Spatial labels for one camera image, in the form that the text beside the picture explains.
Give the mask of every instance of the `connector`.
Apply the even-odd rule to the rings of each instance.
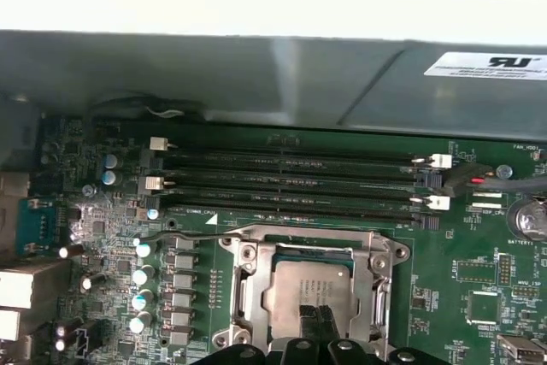
[[[545,360],[545,350],[531,340],[516,335],[497,335],[497,340],[505,352],[523,365],[541,365]]]
[[[447,197],[447,196],[426,197],[426,206],[429,209],[440,209],[443,211],[447,211],[450,209],[450,197]]]
[[[74,358],[86,359],[94,350],[103,346],[105,326],[105,320],[94,320],[86,322],[75,331],[77,339]]]
[[[411,197],[410,201],[424,204],[429,209],[439,209],[443,211],[450,209],[450,197],[446,196]]]
[[[163,177],[146,177],[144,188],[146,190],[163,190],[164,183]]]
[[[150,137],[150,149],[153,151],[167,151],[169,140],[164,137]]]
[[[433,154],[429,160],[431,161],[429,165],[432,168],[452,168],[452,155],[450,154]]]

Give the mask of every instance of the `gray metal panel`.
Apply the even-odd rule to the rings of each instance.
[[[545,82],[423,75],[446,51],[545,46],[1,31],[0,46],[0,90],[68,115],[147,91],[210,121],[547,139]]]
[[[542,54],[546,49],[409,46],[344,119],[344,127],[547,139],[547,82],[424,76],[446,51]]]

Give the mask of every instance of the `capacitor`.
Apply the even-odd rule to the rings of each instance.
[[[496,176],[502,180],[509,180],[513,175],[513,169],[507,164],[502,164],[496,168]]]
[[[513,203],[507,213],[507,222],[518,238],[547,241],[547,207],[533,198]]]
[[[133,282],[138,286],[143,286],[156,275],[156,270],[151,265],[143,265],[141,269],[133,273]]]
[[[132,333],[142,333],[152,324],[152,314],[146,311],[140,312],[136,318],[129,321],[129,330]]]
[[[154,293],[151,290],[142,290],[132,298],[131,306],[137,311],[150,307],[154,303]]]
[[[61,321],[57,323],[57,328],[55,330],[55,333],[57,337],[65,338],[67,335],[69,335],[70,333],[73,333],[78,328],[80,328],[83,323],[84,322],[79,317],[73,318],[72,320]]]
[[[94,274],[90,277],[85,277],[82,280],[82,288],[86,291],[89,291],[94,286],[100,286],[106,282],[106,275],[103,273]]]
[[[77,333],[70,333],[66,337],[58,339],[55,342],[55,349],[58,350],[59,352],[63,352],[69,346],[74,345],[77,339],[78,339]]]
[[[105,185],[116,185],[121,182],[121,175],[115,171],[109,170],[103,173],[103,184]]]
[[[135,247],[135,251],[137,252],[137,255],[141,258],[146,258],[150,254],[155,253],[157,250],[157,244],[156,243],[142,243],[138,244]]]
[[[157,209],[149,209],[146,211],[146,216],[149,220],[157,220],[160,217],[160,212]]]
[[[84,197],[91,198],[97,194],[97,188],[92,184],[86,184],[82,187],[82,194]]]
[[[112,169],[118,167],[118,157],[116,157],[114,154],[107,154],[104,157],[104,167],[107,169]]]
[[[85,248],[82,244],[71,244],[59,249],[60,258],[72,258],[73,256],[81,256],[85,253]]]
[[[41,157],[40,157],[40,164],[42,164],[43,166],[47,166],[48,164],[50,164],[50,162],[52,160],[52,156],[50,156],[49,154],[43,154]]]

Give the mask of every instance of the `label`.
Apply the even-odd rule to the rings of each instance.
[[[547,56],[492,53],[444,53],[425,76],[476,79],[547,80]]]

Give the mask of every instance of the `black wire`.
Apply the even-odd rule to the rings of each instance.
[[[202,240],[208,240],[208,239],[224,239],[224,238],[242,238],[243,236],[238,233],[224,233],[224,234],[192,234],[192,233],[181,233],[180,231],[160,231],[154,235],[151,235],[149,237],[142,237],[139,238],[141,244],[142,243],[154,243],[156,241],[159,241],[161,239],[164,239],[166,237],[169,238],[182,238],[182,239],[188,239],[190,241],[202,241]]]

